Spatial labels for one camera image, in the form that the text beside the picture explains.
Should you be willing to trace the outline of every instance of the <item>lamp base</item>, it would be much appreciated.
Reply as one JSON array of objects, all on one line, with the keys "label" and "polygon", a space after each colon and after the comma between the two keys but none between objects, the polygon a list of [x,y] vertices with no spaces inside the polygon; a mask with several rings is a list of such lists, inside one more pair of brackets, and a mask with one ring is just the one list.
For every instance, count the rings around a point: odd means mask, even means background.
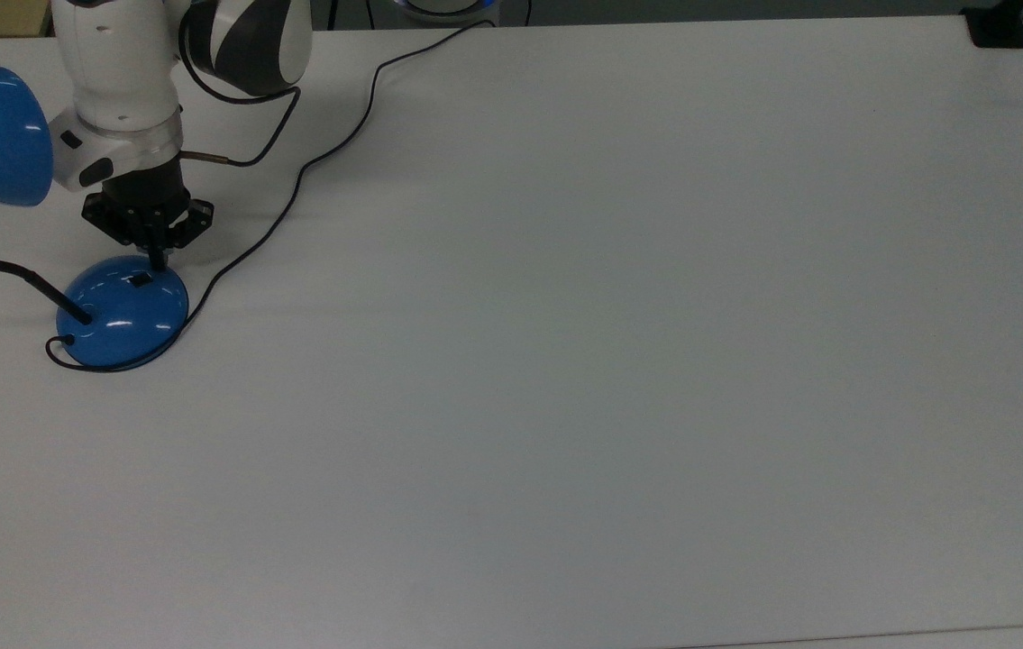
[{"label": "lamp base", "polygon": [[189,307],[176,272],[154,271],[136,255],[95,263],[65,296],[94,317],[83,324],[61,309],[55,317],[58,335],[74,337],[66,353],[87,366],[143,365],[174,342]]}]

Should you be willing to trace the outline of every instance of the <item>black clamp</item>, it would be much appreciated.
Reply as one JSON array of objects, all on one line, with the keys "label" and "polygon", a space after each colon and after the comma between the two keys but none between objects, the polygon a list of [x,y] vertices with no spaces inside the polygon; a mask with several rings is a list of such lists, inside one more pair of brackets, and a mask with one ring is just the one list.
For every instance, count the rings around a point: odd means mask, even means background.
[{"label": "black clamp", "polygon": [[1023,0],[1003,0],[990,9],[965,8],[976,48],[1023,49]]},{"label": "black clamp", "polygon": [[215,206],[190,198],[174,159],[104,181],[101,192],[87,196],[82,217],[123,246],[147,252],[151,268],[165,270],[166,252],[205,232],[214,222]]}]

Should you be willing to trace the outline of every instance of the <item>black cable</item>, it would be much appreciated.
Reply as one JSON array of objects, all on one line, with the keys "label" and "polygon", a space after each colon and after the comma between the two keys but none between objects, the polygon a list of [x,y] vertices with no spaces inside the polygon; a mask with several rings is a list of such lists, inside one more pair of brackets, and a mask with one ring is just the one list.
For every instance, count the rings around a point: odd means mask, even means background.
[{"label": "black cable", "polygon": [[279,135],[283,134],[283,129],[287,126],[287,120],[292,119],[292,114],[294,109],[299,105],[299,97],[302,95],[302,90],[299,90],[297,86],[287,87],[285,90],[279,90],[274,94],[267,94],[263,97],[228,97],[226,94],[222,94],[218,90],[215,90],[211,86],[207,86],[207,82],[203,81],[202,77],[198,77],[198,73],[194,71],[194,66],[190,62],[190,54],[188,50],[188,45],[186,45],[186,35],[190,32],[190,20],[188,17],[190,13],[187,12],[185,16],[182,17],[180,24],[178,24],[178,54],[182,57],[182,67],[185,67],[186,74],[190,75],[190,79],[193,79],[194,83],[202,87],[203,91],[210,94],[211,97],[215,97],[220,100],[220,102],[234,103],[234,105],[249,106],[255,103],[265,103],[272,102],[275,99],[281,99],[286,95],[292,96],[292,103],[287,105],[287,110],[283,112],[283,118],[279,120],[279,125],[275,127],[275,132],[272,132],[271,139],[267,140],[267,145],[263,147],[263,150],[259,153],[258,156],[253,157],[249,161],[233,161],[228,159],[226,156],[215,156],[214,154],[202,154],[198,152],[182,152],[180,154],[183,159],[186,160],[197,160],[206,162],[215,162],[219,164],[228,164],[230,166],[255,166],[267,157],[267,154],[271,152],[271,148],[275,146],[275,143],[279,139]]},{"label": "black cable", "polygon": [[145,362],[151,361],[153,360],[153,358],[162,356],[162,354],[165,353],[166,350],[170,349],[171,346],[174,344],[174,342],[176,342],[178,338],[181,337],[183,333],[185,333],[186,329],[188,329],[189,326],[193,323],[194,319],[198,317],[198,313],[202,313],[203,307],[207,306],[207,300],[210,299],[211,292],[215,291],[216,284],[219,284],[219,279],[222,279],[223,275],[226,275],[227,272],[230,272],[231,269],[238,266],[239,263],[242,263],[248,258],[248,256],[255,254],[255,251],[263,247],[263,244],[267,243],[267,240],[271,237],[271,234],[275,233],[277,227],[283,224],[284,218],[287,217],[287,215],[292,212],[292,207],[294,207],[294,203],[296,203],[296,200],[298,200],[299,198],[299,189],[302,187],[302,179],[304,179],[304,176],[306,175],[307,171],[312,169],[313,166],[317,165],[318,163],[321,163],[322,161],[329,159],[329,157],[333,156],[335,154],[342,152],[347,144],[351,143],[352,139],[355,139],[356,135],[359,135],[359,131],[362,131],[363,126],[367,123],[367,119],[370,117],[371,109],[374,107],[375,105],[375,88],[379,87],[380,74],[383,74],[383,71],[385,69],[388,69],[389,66],[393,66],[396,62],[406,60],[409,57],[417,56],[418,54],[421,53],[430,52],[430,50],[432,49],[440,48],[441,45],[452,40],[452,38],[457,37],[459,34],[466,32],[466,30],[477,28],[478,26],[481,25],[486,25],[490,27],[495,26],[495,24],[493,24],[493,21],[491,20],[486,20],[486,19],[479,20],[478,24],[470,25],[464,28],[459,28],[457,30],[454,30],[454,32],[448,34],[448,36],[441,38],[440,41],[433,42],[433,44],[426,46],[426,48],[416,49],[413,50],[413,52],[407,52],[406,54],[400,54],[396,57],[391,58],[390,60],[383,61],[382,63],[379,64],[379,67],[375,67],[375,75],[374,77],[371,78],[370,81],[370,94],[367,95],[367,107],[366,110],[363,111],[363,116],[359,119],[359,122],[351,130],[351,134],[344,137],[342,142],[339,142],[333,147],[329,148],[329,150],[327,150],[326,153],[314,157],[314,159],[312,160],[306,161],[306,163],[304,163],[304,165],[302,165],[301,168],[299,168],[299,173],[296,174],[296,181],[294,181],[294,188],[292,188],[292,197],[287,200],[287,205],[284,206],[283,211],[280,211],[279,215],[277,215],[277,217],[275,218],[275,221],[271,223],[271,225],[267,228],[267,232],[265,232],[262,235],[262,237],[257,240],[257,242],[255,242],[251,247],[247,248],[247,250],[243,251],[242,254],[236,256],[236,258],[231,263],[228,263],[226,264],[226,266],[223,266],[222,270],[219,270],[218,272],[215,273],[214,276],[211,276],[210,283],[207,284],[207,290],[204,291],[203,296],[198,298],[198,304],[194,305],[194,309],[189,313],[189,315],[186,315],[186,319],[182,321],[181,328],[178,328],[178,332],[174,333],[174,336],[171,336],[170,341],[160,346],[160,348],[155,348],[151,351],[148,351],[147,353],[141,354],[141,356],[138,356],[136,358],[131,358],[131,360],[127,360],[125,362],[119,362],[119,364],[91,366],[91,365],[76,365],[74,364],[74,362],[66,362],[61,358],[59,358],[58,356],[55,356],[54,351],[50,349],[50,346],[53,343],[74,344],[74,338],[70,338],[70,341],[68,341],[66,340],[68,336],[54,336],[50,338],[50,340],[46,341],[46,356],[49,356],[50,360],[53,360],[55,364],[59,366],[65,366],[66,370],[75,370],[79,371],[79,373],[94,373],[94,374],[123,373],[123,371],[125,370],[132,370],[134,366],[143,365],[145,364]]},{"label": "black cable", "polygon": [[70,313],[71,317],[74,317],[75,320],[82,321],[83,324],[91,323],[92,317],[90,313],[83,311],[81,306],[74,303],[74,300],[68,298],[61,291],[55,289],[52,284],[47,283],[46,279],[42,279],[42,276],[32,269],[26,266],[18,266],[17,263],[0,260],[0,272],[5,272],[7,275],[19,276],[19,278],[32,285],[35,291],[46,296],[55,306]]}]

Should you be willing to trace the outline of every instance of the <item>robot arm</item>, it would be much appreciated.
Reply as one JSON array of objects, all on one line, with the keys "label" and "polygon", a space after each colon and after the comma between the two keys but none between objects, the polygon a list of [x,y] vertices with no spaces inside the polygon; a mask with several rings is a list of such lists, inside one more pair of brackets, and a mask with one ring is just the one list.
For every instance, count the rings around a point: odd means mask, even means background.
[{"label": "robot arm", "polygon": [[214,214],[190,200],[178,163],[171,69],[183,20],[194,64],[249,94],[272,94],[306,70],[309,0],[52,0],[52,11],[75,86],[73,105],[50,122],[54,178],[72,192],[102,184],[83,218],[162,269],[166,252],[197,237]]},{"label": "robot arm", "polygon": [[306,0],[210,0],[191,4],[185,19],[194,67],[248,94],[285,90],[307,69]]}]

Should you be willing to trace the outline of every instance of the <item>power cord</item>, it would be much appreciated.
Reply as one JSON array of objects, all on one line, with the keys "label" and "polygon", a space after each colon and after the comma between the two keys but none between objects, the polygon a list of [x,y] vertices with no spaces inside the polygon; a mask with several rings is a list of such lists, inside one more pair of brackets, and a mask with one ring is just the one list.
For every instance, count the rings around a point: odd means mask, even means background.
[{"label": "power cord", "polygon": [[226,264],[226,266],[223,266],[222,270],[219,270],[218,272],[215,273],[214,276],[211,276],[210,283],[207,284],[207,290],[204,291],[203,296],[198,298],[198,304],[189,313],[189,315],[186,315],[186,319],[182,321],[181,328],[178,328],[178,332],[174,333],[174,336],[171,336],[168,342],[166,342],[161,346],[158,346],[158,348],[148,351],[147,353],[141,354],[141,356],[138,356],[136,358],[131,358],[131,360],[127,360],[125,362],[119,362],[119,364],[91,366],[91,365],[74,364],[74,362],[66,362],[65,360],[62,360],[58,356],[55,356],[54,350],[52,349],[52,345],[54,343],[61,343],[64,345],[74,344],[74,337],[54,336],[50,338],[48,341],[46,341],[45,345],[46,356],[49,356],[50,360],[53,360],[55,365],[65,366],[66,370],[75,370],[78,371],[78,373],[91,373],[91,374],[123,373],[123,371],[125,370],[133,370],[135,369],[135,366],[144,365],[147,362],[154,360],[154,358],[162,356],[163,353],[165,353],[166,350],[170,349],[171,346],[176,343],[178,338],[181,337],[186,332],[186,329],[189,328],[191,321],[194,321],[194,319],[198,317],[198,313],[202,313],[203,307],[206,306],[207,300],[210,299],[211,292],[215,291],[215,287],[216,285],[218,285],[219,279],[222,279],[223,275],[226,275],[227,272],[230,272],[234,267],[238,266],[239,263],[242,263],[248,258],[248,256],[255,254],[255,251],[263,247],[263,244],[268,242],[268,239],[271,237],[271,234],[275,233],[277,227],[283,224],[284,218],[287,217],[287,215],[292,212],[292,207],[294,206],[294,203],[296,203],[296,200],[299,198],[299,189],[302,186],[302,179],[304,179],[306,173],[309,172],[309,170],[312,169],[313,166],[317,165],[318,163],[321,163],[322,161],[325,161],[326,159],[329,159],[329,157],[333,156],[335,154],[342,152],[347,144],[351,143],[352,139],[355,139],[356,135],[359,135],[359,131],[362,131],[363,126],[367,123],[367,118],[370,117],[371,109],[374,107],[375,105],[375,88],[379,87],[380,74],[383,74],[383,71],[385,69],[388,69],[389,66],[393,66],[396,62],[406,60],[407,58],[412,56],[417,56],[418,54],[430,52],[430,50],[432,49],[440,48],[440,46],[444,45],[446,42],[453,40],[454,37],[457,37],[459,34],[466,32],[466,30],[475,29],[478,26],[482,25],[486,25],[488,27],[495,26],[491,20],[479,20],[478,24],[457,29],[456,32],[448,34],[448,36],[441,38],[440,41],[433,42],[433,44],[426,46],[426,48],[416,49],[413,50],[413,52],[407,52],[406,54],[400,54],[396,57],[391,58],[388,61],[380,63],[379,67],[375,67],[375,75],[374,77],[371,78],[370,82],[370,95],[367,96],[367,107],[366,110],[363,111],[363,116],[359,119],[359,122],[351,130],[350,134],[344,137],[342,142],[339,142],[333,147],[329,148],[329,150],[327,150],[326,153],[314,157],[314,159],[312,160],[306,161],[306,163],[304,163],[304,165],[302,165],[301,168],[299,168],[299,173],[296,174],[296,181],[294,181],[294,188],[292,188],[292,197],[287,200],[287,205],[284,206],[283,211],[280,211],[279,215],[277,215],[277,217],[275,218],[275,221],[273,221],[271,225],[267,228],[267,232],[265,232],[262,235],[262,237],[257,240],[254,246],[247,248],[247,250],[242,254],[236,256],[234,261]]}]

